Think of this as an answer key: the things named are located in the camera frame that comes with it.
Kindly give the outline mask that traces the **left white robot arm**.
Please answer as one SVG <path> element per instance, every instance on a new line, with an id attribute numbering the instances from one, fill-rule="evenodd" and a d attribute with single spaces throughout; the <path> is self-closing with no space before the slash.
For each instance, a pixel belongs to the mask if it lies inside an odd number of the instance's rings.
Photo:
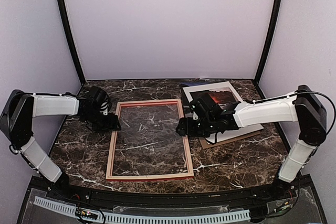
<path id="1" fill-rule="evenodd" d="M 1 132 L 10 142 L 10 151 L 20 155 L 44 179 L 54 184 L 53 191 L 63 201 L 74 197 L 69 177 L 46 153 L 36 139 L 35 119 L 47 116 L 77 116 L 94 132 L 119 131 L 118 116 L 110 113 L 111 99 L 99 87 L 86 95 L 36 93 L 15 89 L 1 112 Z"/>

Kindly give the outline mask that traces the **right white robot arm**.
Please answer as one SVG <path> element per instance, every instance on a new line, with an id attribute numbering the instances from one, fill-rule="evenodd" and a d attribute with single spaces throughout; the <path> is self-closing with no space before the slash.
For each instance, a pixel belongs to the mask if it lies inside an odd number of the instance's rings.
<path id="1" fill-rule="evenodd" d="M 268 187 L 269 197 L 278 200 L 333 128 L 327 125 L 327 110 L 318 96 L 328 98 L 300 85 L 295 92 L 279 97 L 237 101 L 223 108 L 204 94 L 190 102 L 197 119 L 181 118 L 176 132 L 180 136 L 210 137 L 257 124 L 298 122 L 298 138 L 278 171 L 278 180 Z"/>

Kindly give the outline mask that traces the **white photo mat board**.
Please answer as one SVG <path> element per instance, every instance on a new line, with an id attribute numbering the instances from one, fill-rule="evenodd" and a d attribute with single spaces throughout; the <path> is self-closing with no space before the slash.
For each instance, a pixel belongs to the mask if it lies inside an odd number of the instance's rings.
<path id="1" fill-rule="evenodd" d="M 188 108 L 188 105 L 191 101 L 202 94 L 209 94 L 211 98 L 221 106 L 221 108 L 226 107 L 232 102 L 243 100 L 229 81 L 209 84 L 183 83 L 181 86 L 185 115 L 187 117 L 192 117 L 193 119 L 197 119 L 197 115 Z M 215 138 L 214 134 L 208 138 L 201 137 L 200 143 L 203 149 L 211 148 L 258 135 L 263 129 L 264 127 L 261 124 L 252 125 L 239 130 L 219 133 L 217 138 Z"/>

